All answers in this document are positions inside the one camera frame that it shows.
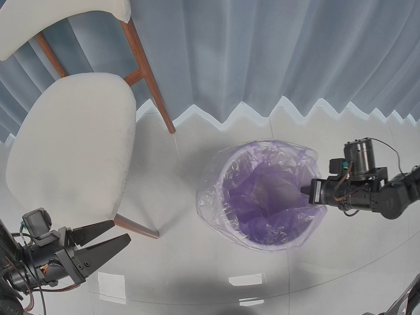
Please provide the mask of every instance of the floor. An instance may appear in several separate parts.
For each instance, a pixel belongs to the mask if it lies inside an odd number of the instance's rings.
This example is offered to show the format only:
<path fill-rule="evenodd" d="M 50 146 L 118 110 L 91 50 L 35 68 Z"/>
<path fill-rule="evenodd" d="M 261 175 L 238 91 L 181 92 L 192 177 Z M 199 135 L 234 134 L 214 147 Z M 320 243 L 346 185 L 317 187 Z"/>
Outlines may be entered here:
<path fill-rule="evenodd" d="M 361 315 L 385 312 L 420 272 L 420 203 L 396 220 L 360 212 L 354 218 L 329 208 L 298 249 L 274 254 L 223 239 L 197 217 L 195 190 L 213 155 L 255 139 L 281 139 L 328 160 L 344 143 L 366 136 L 396 148 L 403 171 L 420 163 L 420 124 L 378 110 L 366 115 L 350 103 L 341 114 L 320 100 L 302 117 L 286 99 L 262 118 L 240 104 L 223 125 L 192 108 L 167 132 L 155 108 L 138 112 L 126 190 L 118 213 L 160 232 L 152 240 L 130 233 L 129 246 L 80 288 L 46 293 L 47 313 L 80 315 Z M 9 137 L 1 145 L 2 220 L 16 232 L 23 207 L 5 184 Z M 377 166 L 398 173 L 395 153 L 374 142 Z M 125 233 L 114 227 L 99 240 Z M 67 278 L 60 285 L 71 284 Z M 42 313 L 37 302 L 34 314 Z"/>

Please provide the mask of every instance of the curtain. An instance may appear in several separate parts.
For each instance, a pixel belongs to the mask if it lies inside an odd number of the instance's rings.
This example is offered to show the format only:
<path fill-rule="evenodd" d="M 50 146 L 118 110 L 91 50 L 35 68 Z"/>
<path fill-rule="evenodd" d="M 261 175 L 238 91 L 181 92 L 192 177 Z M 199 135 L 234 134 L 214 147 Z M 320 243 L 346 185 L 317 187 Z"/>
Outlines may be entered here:
<path fill-rule="evenodd" d="M 130 2 L 172 119 L 195 104 L 224 122 L 241 101 L 268 116 L 282 96 L 304 116 L 323 98 L 337 112 L 351 101 L 420 119 L 420 0 Z M 111 14 L 75 15 L 44 35 L 69 74 L 137 68 Z M 34 39 L 0 62 L 1 141 L 57 79 Z M 137 107 L 151 98 L 144 80 L 132 89 Z"/>

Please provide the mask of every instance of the wooden chair frame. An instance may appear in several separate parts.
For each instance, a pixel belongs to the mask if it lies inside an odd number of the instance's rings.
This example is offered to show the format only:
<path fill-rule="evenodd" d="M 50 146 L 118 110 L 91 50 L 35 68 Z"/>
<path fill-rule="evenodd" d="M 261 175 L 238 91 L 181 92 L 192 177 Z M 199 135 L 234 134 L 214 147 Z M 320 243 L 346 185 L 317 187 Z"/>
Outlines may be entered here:
<path fill-rule="evenodd" d="M 144 52 L 142 43 L 140 42 L 139 34 L 137 33 L 133 19 L 130 18 L 128 24 L 123 21 L 120 21 L 120 23 L 121 27 L 123 28 L 124 35 L 126 36 L 126 39 L 130 45 L 131 51 L 133 52 L 134 58 L 136 59 L 136 62 L 139 66 L 137 70 L 134 70 L 128 76 L 124 77 L 124 80 L 131 87 L 144 78 L 155 101 L 156 107 L 159 110 L 166 127 L 168 128 L 169 133 L 173 134 L 175 133 L 175 126 L 173 125 L 162 95 L 160 94 L 158 84 L 156 83 L 155 77 L 153 76 L 152 69 L 150 68 L 146 53 Z M 60 75 L 60 78 L 68 76 L 68 73 L 58 60 L 42 31 L 35 35 L 35 39 L 45 53 L 45 56 L 57 71 L 58 75 Z"/>

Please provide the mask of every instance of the chair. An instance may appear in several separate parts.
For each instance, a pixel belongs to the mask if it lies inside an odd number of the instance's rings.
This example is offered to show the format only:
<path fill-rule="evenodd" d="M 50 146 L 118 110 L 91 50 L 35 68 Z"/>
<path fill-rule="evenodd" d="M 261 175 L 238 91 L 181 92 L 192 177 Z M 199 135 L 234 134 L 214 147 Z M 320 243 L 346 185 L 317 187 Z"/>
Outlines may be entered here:
<path fill-rule="evenodd" d="M 134 145 L 136 101 L 130 85 L 135 80 L 146 79 L 170 131 L 168 120 L 172 124 L 131 19 L 129 0 L 7 0 L 0 9 L 0 60 L 36 34 L 42 42 L 45 27 L 94 10 L 121 21 L 139 69 L 124 79 L 110 73 L 66 76 L 59 72 L 58 60 L 52 60 L 62 78 L 26 116 L 10 151 L 6 182 L 28 211 L 44 207 L 62 225 L 75 228 L 113 219 L 157 239 L 156 231 L 117 213 Z M 49 48 L 46 41 L 44 48 Z M 55 56 L 52 50 L 49 55 Z"/>

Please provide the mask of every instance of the transparent plastic liner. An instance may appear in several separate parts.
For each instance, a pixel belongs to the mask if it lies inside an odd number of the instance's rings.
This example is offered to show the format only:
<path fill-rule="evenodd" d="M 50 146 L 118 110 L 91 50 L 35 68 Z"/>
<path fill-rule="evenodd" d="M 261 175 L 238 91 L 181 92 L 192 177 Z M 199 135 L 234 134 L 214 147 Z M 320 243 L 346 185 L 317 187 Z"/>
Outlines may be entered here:
<path fill-rule="evenodd" d="M 197 213 L 228 240 L 278 252 L 301 246 L 327 212 L 300 192 L 320 178 L 318 154 L 280 140 L 259 140 L 218 152 L 196 194 Z"/>

